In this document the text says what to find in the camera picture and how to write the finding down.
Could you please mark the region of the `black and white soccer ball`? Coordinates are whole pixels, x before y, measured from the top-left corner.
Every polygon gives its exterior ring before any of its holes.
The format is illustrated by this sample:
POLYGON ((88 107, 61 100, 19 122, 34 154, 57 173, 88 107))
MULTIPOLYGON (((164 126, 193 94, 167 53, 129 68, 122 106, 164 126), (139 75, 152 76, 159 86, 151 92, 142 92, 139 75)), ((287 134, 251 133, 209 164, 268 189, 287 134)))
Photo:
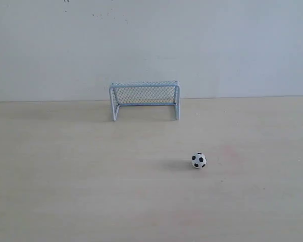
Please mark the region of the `black and white soccer ball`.
POLYGON ((198 152, 192 156, 191 164, 196 169, 202 169, 206 166, 207 159, 203 153, 198 152))

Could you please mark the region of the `small white soccer goal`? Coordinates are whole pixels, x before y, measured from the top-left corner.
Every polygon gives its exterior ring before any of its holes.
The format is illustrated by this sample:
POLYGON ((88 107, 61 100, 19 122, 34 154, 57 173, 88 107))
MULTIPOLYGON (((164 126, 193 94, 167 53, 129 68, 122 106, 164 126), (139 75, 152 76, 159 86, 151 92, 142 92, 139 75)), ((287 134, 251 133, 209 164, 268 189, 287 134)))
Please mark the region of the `small white soccer goal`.
POLYGON ((121 107, 173 106, 175 118, 180 119, 180 83, 172 81, 111 83, 109 97, 113 121, 121 107))

